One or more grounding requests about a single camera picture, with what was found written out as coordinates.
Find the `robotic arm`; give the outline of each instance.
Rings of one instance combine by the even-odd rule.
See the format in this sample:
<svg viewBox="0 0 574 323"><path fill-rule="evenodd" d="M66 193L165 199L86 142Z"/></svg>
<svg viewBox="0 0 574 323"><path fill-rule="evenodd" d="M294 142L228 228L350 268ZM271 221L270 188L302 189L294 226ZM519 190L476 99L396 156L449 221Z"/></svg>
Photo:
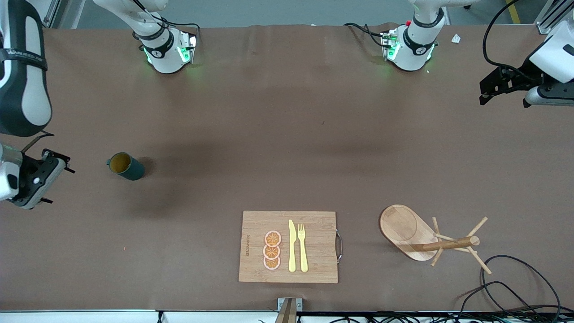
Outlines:
<svg viewBox="0 0 574 323"><path fill-rule="evenodd" d="M408 0L414 6L411 23L382 35L383 57L405 71L416 71L431 59L436 36L444 26L443 7L462 7L480 0Z"/></svg>
<svg viewBox="0 0 574 323"><path fill-rule="evenodd" d="M480 81L480 104L496 95L528 91L524 107L574 106L574 11L556 25L520 68L501 64Z"/></svg>
<svg viewBox="0 0 574 323"><path fill-rule="evenodd" d="M33 136L52 118L40 16L27 1L1 0L0 32L0 133Z"/></svg>
<svg viewBox="0 0 574 323"><path fill-rule="evenodd" d="M143 44L148 62L160 73L174 73L191 63L196 36L169 26L156 12L162 11L168 0L94 0L112 12L134 30Z"/></svg>
<svg viewBox="0 0 574 323"><path fill-rule="evenodd" d="M52 118L40 16L25 0L0 0L0 32L0 133L33 136ZM63 170L73 171L66 156L45 149L36 160L26 150L0 143L0 201L31 209L51 203L44 193Z"/></svg>

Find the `brown table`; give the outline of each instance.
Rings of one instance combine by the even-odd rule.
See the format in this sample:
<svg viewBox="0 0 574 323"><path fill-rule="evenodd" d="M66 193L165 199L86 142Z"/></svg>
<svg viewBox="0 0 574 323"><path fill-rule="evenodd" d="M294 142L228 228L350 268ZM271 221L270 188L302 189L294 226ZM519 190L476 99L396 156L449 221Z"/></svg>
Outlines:
<svg viewBox="0 0 574 323"><path fill-rule="evenodd" d="M483 32L446 27L434 58L402 72L346 27L206 29L197 65L161 75L131 31L46 30L57 136L30 154L52 148L77 173L54 184L52 205L0 204L0 308L261 310L303 297L307 310L459 309L478 264L408 259L378 228L395 203L451 236L488 216L479 254L528 261L574 305L574 110L524 109L524 93L479 106L493 69ZM489 50L519 65L542 39L497 26ZM149 175L113 175L119 151ZM336 211L339 283L239 283L244 210ZM530 303L553 302L528 270L490 267ZM467 309L495 307L479 296Z"/></svg>

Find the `cutting board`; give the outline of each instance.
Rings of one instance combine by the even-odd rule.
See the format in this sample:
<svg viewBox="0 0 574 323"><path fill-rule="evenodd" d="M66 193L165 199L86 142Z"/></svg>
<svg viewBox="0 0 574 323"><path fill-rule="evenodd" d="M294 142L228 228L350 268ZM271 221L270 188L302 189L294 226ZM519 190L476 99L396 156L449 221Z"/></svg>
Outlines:
<svg viewBox="0 0 574 323"><path fill-rule="evenodd" d="M297 270L289 272L289 220L305 225L305 249L309 271L301 271L299 239L295 242ZM275 270L263 265L265 234L281 234L281 264ZM263 283L337 283L338 265L335 251L335 212L244 211L239 258L240 282Z"/></svg>

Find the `cup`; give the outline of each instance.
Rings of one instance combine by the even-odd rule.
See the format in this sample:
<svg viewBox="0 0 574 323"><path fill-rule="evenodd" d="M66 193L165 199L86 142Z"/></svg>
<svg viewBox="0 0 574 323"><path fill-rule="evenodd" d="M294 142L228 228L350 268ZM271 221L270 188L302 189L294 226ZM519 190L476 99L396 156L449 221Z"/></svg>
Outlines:
<svg viewBox="0 0 574 323"><path fill-rule="evenodd" d="M126 152L118 152L108 159L106 164L110 167L110 171L125 179L138 180L144 176L144 165Z"/></svg>

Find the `knife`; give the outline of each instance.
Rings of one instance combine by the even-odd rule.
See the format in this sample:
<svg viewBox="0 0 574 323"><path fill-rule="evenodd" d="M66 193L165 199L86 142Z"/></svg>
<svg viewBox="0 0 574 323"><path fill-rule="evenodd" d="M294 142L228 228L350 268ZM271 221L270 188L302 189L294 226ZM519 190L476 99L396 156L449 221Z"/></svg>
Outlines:
<svg viewBox="0 0 574 323"><path fill-rule="evenodd" d="M289 271L295 272L297 266L295 265L295 241L297 241L297 231L295 231L295 224L293 220L289 220Z"/></svg>

